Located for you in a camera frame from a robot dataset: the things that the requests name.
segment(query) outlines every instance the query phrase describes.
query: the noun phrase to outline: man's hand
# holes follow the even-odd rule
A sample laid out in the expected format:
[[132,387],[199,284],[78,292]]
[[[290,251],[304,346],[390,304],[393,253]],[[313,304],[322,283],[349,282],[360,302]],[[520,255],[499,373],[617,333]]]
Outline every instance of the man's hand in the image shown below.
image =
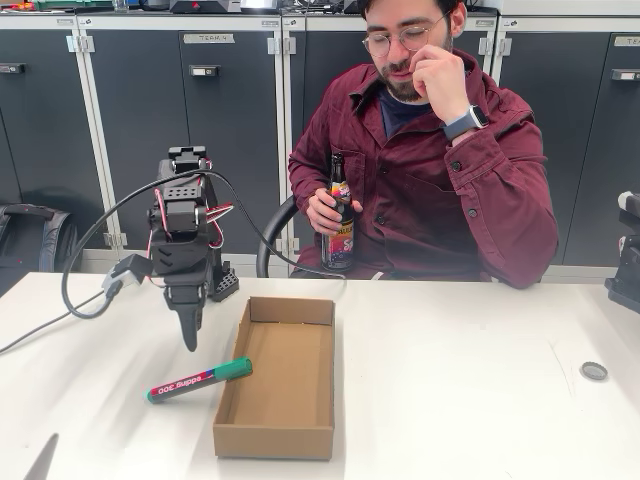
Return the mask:
[[434,45],[425,45],[411,59],[413,86],[428,98],[433,112],[447,125],[471,107],[465,85],[464,62]]
[[[360,202],[354,200],[351,205],[356,212],[362,213]],[[335,235],[340,230],[342,225],[339,222],[342,220],[342,216],[333,208],[330,208],[335,206],[336,201],[324,188],[316,190],[316,194],[309,199],[307,216],[311,222],[311,227],[316,232],[324,235]]]

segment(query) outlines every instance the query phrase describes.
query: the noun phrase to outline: eye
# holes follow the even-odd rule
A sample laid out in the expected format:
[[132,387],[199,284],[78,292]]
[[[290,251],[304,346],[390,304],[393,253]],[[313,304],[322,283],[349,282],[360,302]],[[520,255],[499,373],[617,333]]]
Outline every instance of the eye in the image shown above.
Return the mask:
[[388,41],[388,38],[385,37],[384,35],[371,35],[369,37],[369,41],[373,43],[384,43]]
[[424,28],[410,28],[408,30],[405,30],[404,35],[407,38],[415,39],[422,37],[425,33],[426,30]]

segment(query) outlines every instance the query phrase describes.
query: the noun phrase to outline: cabinet door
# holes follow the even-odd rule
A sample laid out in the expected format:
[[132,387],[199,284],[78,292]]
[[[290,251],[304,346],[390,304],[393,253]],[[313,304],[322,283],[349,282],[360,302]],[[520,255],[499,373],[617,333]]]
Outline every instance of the cabinet door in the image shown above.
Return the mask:
[[20,203],[21,201],[16,170],[0,113],[0,205]]
[[612,78],[614,69],[640,73],[640,48],[615,45],[628,36],[611,35],[565,257],[570,265],[617,266],[618,240],[632,233],[618,221],[617,199],[640,192],[640,81]]
[[[170,147],[188,146],[180,37],[177,31],[91,32],[91,54],[100,116],[116,200],[153,182]],[[132,45],[150,45],[140,50]],[[147,210],[153,193],[140,195],[118,212],[127,248],[149,241]]]
[[514,33],[500,86],[531,105],[542,131],[562,264],[587,151],[608,33]]
[[[0,31],[0,63],[26,65],[24,73],[0,75],[0,111],[22,200],[73,213],[82,235],[104,207],[70,34]],[[105,244],[96,234],[87,246]]]
[[[331,81],[351,67],[372,62],[362,45],[365,32],[307,31],[291,32],[291,36],[297,47],[296,55],[291,55],[291,138],[295,148]],[[486,32],[465,32],[454,46],[474,55],[482,68],[484,56],[478,50],[480,38],[486,36]],[[313,243],[313,230],[301,214],[294,218],[294,232],[301,246]]]
[[[232,33],[234,43],[181,42],[182,75],[191,143],[207,147],[262,231],[280,201],[275,68],[267,39],[273,32]],[[216,66],[216,76],[191,76],[192,66]],[[234,201],[221,182],[218,200]],[[258,238],[236,208],[220,221],[225,253],[255,255]]]

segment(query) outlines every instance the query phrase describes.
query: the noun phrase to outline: white table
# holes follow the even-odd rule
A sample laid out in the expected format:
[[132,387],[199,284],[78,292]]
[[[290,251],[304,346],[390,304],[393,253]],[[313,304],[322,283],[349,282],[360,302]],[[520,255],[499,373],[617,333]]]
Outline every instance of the white table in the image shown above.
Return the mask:
[[[101,280],[73,276],[73,301]],[[31,274],[0,299],[0,345],[64,311],[59,283]],[[250,295],[337,302],[331,462],[218,460],[221,385],[143,399],[227,360]],[[146,284],[0,356],[0,478],[23,478],[53,432],[50,480],[640,478],[640,316],[604,287],[242,279],[198,341]],[[586,361],[610,379],[584,379]]]

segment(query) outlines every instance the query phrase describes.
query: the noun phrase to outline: cardboard box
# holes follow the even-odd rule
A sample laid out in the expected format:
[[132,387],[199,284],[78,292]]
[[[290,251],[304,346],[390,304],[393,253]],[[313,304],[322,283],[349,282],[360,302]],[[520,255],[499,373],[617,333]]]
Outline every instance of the cardboard box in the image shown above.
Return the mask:
[[213,423],[219,457],[328,460],[333,450],[334,303],[252,297],[233,358],[253,373],[224,387]]

